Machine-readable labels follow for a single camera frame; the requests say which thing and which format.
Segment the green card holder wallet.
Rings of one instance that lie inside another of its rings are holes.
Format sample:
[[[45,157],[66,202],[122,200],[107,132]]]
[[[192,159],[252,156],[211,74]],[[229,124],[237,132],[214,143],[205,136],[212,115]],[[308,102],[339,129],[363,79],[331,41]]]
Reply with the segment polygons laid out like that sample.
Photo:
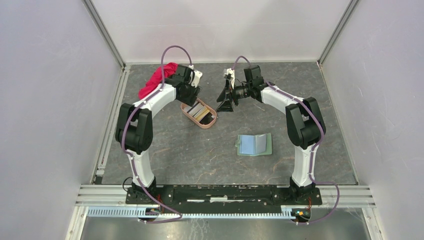
[[[272,134],[238,134],[234,146],[237,148],[238,156],[256,157],[271,155],[273,152]]]

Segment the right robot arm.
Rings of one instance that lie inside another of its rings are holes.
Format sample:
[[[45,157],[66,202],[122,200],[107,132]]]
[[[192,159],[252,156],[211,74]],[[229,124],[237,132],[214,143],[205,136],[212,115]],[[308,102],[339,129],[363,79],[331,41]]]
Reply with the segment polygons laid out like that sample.
[[[244,69],[245,82],[235,84],[235,71],[223,71],[225,86],[217,98],[217,112],[233,112],[240,99],[252,98],[270,105],[286,117],[287,135],[295,146],[294,170],[290,177],[288,196],[302,204],[316,188],[314,166],[316,150],[325,136],[325,124],[315,98],[289,94],[264,79],[258,65]]]

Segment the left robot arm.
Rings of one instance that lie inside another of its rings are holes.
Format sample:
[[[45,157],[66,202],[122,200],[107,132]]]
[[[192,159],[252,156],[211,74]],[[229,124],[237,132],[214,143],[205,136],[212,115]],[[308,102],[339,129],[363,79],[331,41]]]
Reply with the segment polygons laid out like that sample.
[[[130,163],[132,183],[127,194],[131,199],[139,198],[145,204],[156,200],[156,179],[148,152],[153,141],[153,118],[174,100],[194,106],[201,91],[202,76],[192,64],[165,64],[158,67],[140,89],[139,101],[120,106],[115,139]]]

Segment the pink oval card tray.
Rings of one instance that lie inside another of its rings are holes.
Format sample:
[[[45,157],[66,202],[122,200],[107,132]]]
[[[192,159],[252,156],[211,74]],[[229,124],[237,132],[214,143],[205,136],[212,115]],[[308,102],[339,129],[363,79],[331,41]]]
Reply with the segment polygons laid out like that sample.
[[[188,117],[192,122],[194,122],[196,125],[198,125],[200,128],[209,129],[217,120],[217,112],[212,107],[207,105],[205,102],[200,100],[199,98],[196,100],[196,102],[201,103],[202,105],[204,105],[204,107],[209,108],[209,110],[210,110],[210,112],[207,115],[205,115],[204,118],[201,121],[196,121],[195,118],[191,117],[190,114],[188,114],[187,112],[184,111],[184,108],[186,106],[188,106],[185,103],[181,103],[180,108],[181,108],[183,114],[186,117]]]

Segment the silver VIP card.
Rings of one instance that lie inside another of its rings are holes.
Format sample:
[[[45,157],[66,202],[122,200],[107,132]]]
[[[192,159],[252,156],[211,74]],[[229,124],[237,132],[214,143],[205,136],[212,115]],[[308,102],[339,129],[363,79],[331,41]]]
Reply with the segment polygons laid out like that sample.
[[[198,112],[201,112],[204,109],[204,105],[202,105],[200,102],[198,102],[188,113],[191,117],[195,118],[196,114]]]

